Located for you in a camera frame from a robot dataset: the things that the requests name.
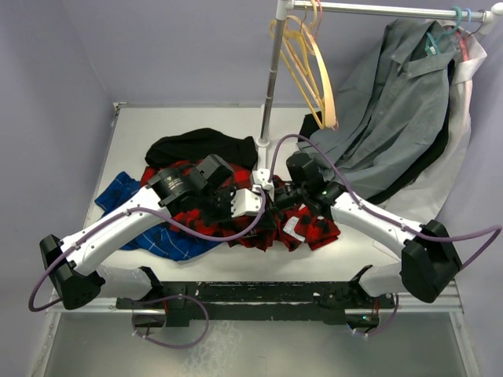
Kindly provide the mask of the red black plaid shirt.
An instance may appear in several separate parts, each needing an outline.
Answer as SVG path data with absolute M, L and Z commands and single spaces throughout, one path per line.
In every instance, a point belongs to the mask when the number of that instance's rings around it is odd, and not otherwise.
M 226 222 L 205 224 L 201 212 L 191 210 L 176 215 L 174 220 L 207 236 L 227 237 L 247 228 L 252 223 L 253 218 L 239 217 Z M 167 223 L 163 225 L 166 225 L 172 231 L 177 229 L 176 232 L 183 232 L 173 225 Z M 230 247 L 242 245 L 247 248 L 258 248 L 265 251 L 267 248 L 272 247 L 274 242 L 278 241 L 283 243 L 288 251 L 294 251 L 305 243 L 314 251 L 338 240 L 339 235 L 340 230 L 333 222 L 321 216 L 313 215 L 306 206 L 301 204 L 284 210 L 281 214 L 275 214 L 270 229 L 264 225 L 259 225 L 241 238 L 231 240 L 228 244 Z

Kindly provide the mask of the pink wire hanger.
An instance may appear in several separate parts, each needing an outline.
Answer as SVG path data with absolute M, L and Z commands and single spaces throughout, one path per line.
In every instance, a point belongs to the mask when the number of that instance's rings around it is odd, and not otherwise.
M 314 28 L 316 30 L 316 33 L 318 33 L 323 19 L 323 8 L 321 0 L 310 0 L 310 3 L 312 5 L 313 11 L 313 20 L 310 27 Z

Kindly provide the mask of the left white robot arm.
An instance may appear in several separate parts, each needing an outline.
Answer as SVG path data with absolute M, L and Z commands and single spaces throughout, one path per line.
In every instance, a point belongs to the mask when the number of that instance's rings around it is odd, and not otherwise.
M 42 261 L 64 308 L 78 309 L 96 298 L 128 298 L 145 308 L 158 305 L 161 284 L 150 268 L 112 268 L 104 260 L 180 213 L 197 209 L 213 220 L 229 217 L 230 199 L 218 190 L 232 176 L 233 168 L 217 155 L 207 156 L 189 172 L 166 168 L 88 228 L 62 239 L 42 239 Z

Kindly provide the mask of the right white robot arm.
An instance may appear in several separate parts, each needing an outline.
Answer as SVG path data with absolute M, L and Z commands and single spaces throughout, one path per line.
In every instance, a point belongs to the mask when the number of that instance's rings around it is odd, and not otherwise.
M 336 181 L 325 181 L 316 163 L 305 153 L 287 158 L 291 182 L 276 189 L 280 208 L 304 204 L 314 215 L 346 225 L 381 243 L 396 254 L 398 262 L 367 266 L 354 278 L 351 301 L 367 307 L 384 294 L 409 293 L 433 303 L 461 271 L 461 260 L 444 225 L 400 218 L 352 196 Z

